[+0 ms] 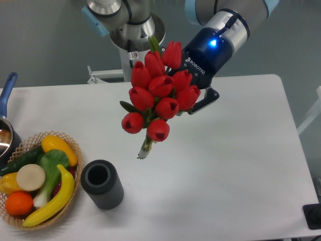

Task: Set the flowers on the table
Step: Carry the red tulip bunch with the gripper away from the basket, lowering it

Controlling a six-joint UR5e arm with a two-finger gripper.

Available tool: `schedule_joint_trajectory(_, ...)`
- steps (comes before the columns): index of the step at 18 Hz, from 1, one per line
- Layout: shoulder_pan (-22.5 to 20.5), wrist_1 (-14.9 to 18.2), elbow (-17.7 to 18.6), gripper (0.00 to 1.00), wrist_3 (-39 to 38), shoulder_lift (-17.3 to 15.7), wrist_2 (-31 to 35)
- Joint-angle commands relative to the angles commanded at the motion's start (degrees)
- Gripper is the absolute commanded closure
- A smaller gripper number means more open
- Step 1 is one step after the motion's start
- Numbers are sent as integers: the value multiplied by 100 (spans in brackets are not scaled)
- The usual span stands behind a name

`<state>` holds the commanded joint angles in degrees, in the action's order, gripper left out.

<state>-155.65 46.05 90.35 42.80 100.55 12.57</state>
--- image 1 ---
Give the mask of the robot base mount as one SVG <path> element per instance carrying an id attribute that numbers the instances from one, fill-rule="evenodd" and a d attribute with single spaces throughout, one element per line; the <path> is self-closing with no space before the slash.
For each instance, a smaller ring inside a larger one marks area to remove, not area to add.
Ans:
<path id="1" fill-rule="evenodd" d="M 133 25 L 125 23 L 110 33 L 114 45 L 119 49 L 123 79 L 131 81 L 131 72 L 137 61 L 144 62 L 146 54 L 150 51 L 148 39 L 155 36 L 158 43 L 165 38 L 163 21 L 155 14 L 142 24 Z"/>

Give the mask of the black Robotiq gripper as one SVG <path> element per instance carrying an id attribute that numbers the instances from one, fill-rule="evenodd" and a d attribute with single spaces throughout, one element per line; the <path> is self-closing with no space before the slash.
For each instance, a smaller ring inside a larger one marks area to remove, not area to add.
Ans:
<path id="1" fill-rule="evenodd" d="M 229 29 L 203 28 L 182 50 L 181 65 L 169 71 L 169 75 L 187 70 L 192 74 L 191 85 L 205 89 L 204 98 L 194 104 L 189 115 L 193 115 L 219 99 L 219 93 L 210 85 L 216 73 L 232 57 L 233 46 L 224 35 Z"/>

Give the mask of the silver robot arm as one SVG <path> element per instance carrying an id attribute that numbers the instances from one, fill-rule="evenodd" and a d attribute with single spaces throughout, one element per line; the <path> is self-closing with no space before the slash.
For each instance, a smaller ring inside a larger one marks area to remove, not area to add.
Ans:
<path id="1" fill-rule="evenodd" d="M 189 71 L 192 84 L 205 96 L 189 111 L 194 114 L 212 104 L 219 94 L 211 87 L 213 77 L 272 13 L 277 1 L 186 1 L 188 20 L 202 29 L 182 50 L 180 70 Z M 150 10 L 150 1 L 88 1 L 82 15 L 93 31 L 110 36 L 119 49 L 122 68 L 90 71 L 89 82 L 121 77 L 130 80 L 136 61 L 149 51 L 148 39 L 161 43 L 165 37 L 162 20 Z"/>

